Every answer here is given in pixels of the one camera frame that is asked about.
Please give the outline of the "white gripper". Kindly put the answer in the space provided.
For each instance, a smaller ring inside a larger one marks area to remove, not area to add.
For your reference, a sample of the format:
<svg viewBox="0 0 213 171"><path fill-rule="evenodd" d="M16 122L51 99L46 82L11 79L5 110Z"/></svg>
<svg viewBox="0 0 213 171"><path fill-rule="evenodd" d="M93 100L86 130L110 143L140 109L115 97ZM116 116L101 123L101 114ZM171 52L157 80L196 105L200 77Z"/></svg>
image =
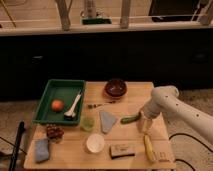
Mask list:
<svg viewBox="0 0 213 171"><path fill-rule="evenodd" d="M140 133L145 134L151 128L153 124L153 120L150 118L147 118L143 112L140 112L139 115L140 115L140 118L137 123L137 128Z"/></svg>

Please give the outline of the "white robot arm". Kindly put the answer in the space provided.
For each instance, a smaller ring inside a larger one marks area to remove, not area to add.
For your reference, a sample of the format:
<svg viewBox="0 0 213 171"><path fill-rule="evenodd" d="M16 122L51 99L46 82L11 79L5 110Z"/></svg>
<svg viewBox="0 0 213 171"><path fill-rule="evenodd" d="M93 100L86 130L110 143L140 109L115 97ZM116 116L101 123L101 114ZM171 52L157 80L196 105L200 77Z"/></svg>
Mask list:
<svg viewBox="0 0 213 171"><path fill-rule="evenodd" d="M175 86L159 86L151 90L151 98L139 110L141 119L145 121L142 132L146 132L165 110L172 112L191 128L197 131L204 139L213 144L213 116L202 112L178 99L179 91Z"/></svg>

